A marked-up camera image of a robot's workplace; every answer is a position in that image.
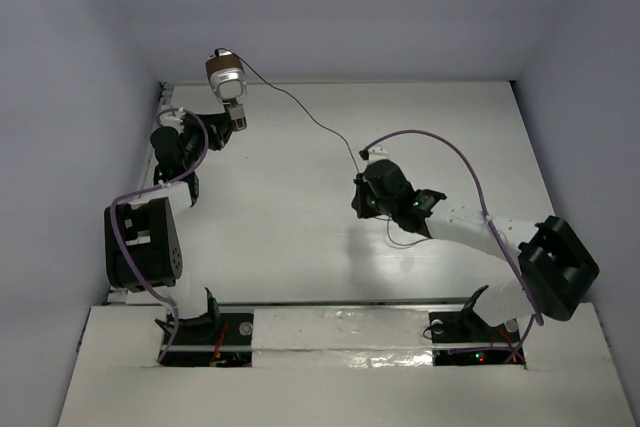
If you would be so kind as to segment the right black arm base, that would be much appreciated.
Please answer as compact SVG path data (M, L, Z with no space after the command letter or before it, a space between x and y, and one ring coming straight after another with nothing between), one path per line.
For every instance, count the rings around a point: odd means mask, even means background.
M483 286L476 290L458 311L429 314L422 337L434 346L436 367L526 364L519 330L508 334L505 324L491 327L473 311L487 289Z

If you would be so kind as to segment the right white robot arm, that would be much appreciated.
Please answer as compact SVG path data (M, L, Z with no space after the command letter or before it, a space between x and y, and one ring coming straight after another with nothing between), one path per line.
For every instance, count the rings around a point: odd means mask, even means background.
M388 159L369 163L354 184L351 206L358 218L385 216L405 232L460 244L511 267L512 280L482 286L468 299L461 325L472 339L483 340L521 317L570 320L600 273L559 217L526 222L474 211L441 192L414 188Z

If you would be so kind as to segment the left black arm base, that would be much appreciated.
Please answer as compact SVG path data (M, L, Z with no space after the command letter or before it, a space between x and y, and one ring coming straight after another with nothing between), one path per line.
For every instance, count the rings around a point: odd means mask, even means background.
M254 312L221 309L206 288L206 310L197 317L179 319L172 343L174 318L156 319L163 332L160 364L164 367L251 367Z

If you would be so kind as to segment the brown silver headphones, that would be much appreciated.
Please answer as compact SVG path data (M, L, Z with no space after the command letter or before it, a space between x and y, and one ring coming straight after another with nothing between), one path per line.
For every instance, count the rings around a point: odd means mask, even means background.
M247 93L247 86L240 58L230 50L216 49L205 62L205 71L211 90L230 116L232 130L245 130L247 120L243 98Z

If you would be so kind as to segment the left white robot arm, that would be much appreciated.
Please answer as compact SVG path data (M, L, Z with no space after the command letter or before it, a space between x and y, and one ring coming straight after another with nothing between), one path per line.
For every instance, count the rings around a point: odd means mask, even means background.
M183 273L175 216L199 199L196 170L209 151L222 150L233 133L229 113L194 114L168 108L150 136L156 165L152 185L124 194L104 211L105 260L109 284L145 292L171 312L172 288Z

